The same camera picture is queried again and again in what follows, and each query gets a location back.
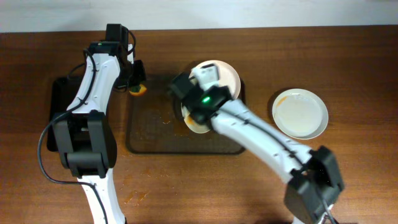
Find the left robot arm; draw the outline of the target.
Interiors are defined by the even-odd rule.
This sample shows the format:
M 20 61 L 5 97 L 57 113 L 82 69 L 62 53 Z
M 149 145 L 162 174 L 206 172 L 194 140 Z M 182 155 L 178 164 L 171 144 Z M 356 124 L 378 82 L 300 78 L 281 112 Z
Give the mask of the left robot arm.
M 51 122 L 64 168 L 82 186 L 95 223 L 126 223 L 113 181 L 117 144 L 107 119 L 114 89 L 128 89 L 144 81 L 135 46 L 119 42 L 93 42 L 84 50 L 85 72 L 65 112 Z

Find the cream plate with sauce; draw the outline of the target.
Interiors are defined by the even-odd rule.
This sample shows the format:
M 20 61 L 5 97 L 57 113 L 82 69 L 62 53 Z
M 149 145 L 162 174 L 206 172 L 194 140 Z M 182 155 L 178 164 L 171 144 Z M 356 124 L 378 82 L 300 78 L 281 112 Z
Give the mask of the cream plate with sauce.
M 196 67 L 200 68 L 212 63 L 218 67 L 220 86 L 228 86 L 232 98 L 237 99 L 241 91 L 241 80 L 237 71 L 230 64 L 220 60 L 207 60 L 199 63 Z

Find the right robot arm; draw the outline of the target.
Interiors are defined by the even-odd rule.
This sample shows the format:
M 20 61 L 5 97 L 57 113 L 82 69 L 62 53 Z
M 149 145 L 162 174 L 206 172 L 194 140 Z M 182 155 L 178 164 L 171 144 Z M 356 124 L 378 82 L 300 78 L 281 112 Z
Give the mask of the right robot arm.
M 331 209 L 345 186 L 335 155 L 282 134 L 240 99 L 241 79 L 208 63 L 175 77 L 176 98 L 196 124 L 207 126 L 251 151 L 286 185 L 284 204 L 294 223 L 336 223 Z

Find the white plate with sauce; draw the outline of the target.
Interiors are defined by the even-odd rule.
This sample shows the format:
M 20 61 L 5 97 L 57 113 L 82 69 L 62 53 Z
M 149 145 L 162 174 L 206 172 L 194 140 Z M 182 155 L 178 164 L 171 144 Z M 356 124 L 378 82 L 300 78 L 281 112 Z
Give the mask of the white plate with sauce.
M 205 134 L 210 131 L 210 128 L 207 125 L 196 123 L 193 120 L 193 118 L 190 116 L 189 110 L 187 110 L 187 108 L 183 105 L 181 105 L 181 112 L 182 112 L 182 117 L 183 117 L 185 124 L 194 133 Z

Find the white plate sauce streak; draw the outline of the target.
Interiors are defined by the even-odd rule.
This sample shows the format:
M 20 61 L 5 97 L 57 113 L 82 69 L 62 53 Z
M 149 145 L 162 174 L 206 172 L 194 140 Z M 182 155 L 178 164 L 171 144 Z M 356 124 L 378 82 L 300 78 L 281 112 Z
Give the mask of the white plate sauce streak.
M 296 139 L 313 139 L 327 128 L 329 114 L 323 100 L 311 91 L 291 88 L 279 93 L 271 106 L 276 126 Z

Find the orange green sponge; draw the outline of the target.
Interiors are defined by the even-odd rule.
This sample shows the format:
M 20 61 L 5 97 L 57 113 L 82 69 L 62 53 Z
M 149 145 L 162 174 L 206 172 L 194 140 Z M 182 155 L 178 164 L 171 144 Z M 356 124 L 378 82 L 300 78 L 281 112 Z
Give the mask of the orange green sponge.
M 132 86 L 129 93 L 132 96 L 142 96 L 147 91 L 147 88 L 143 84 Z

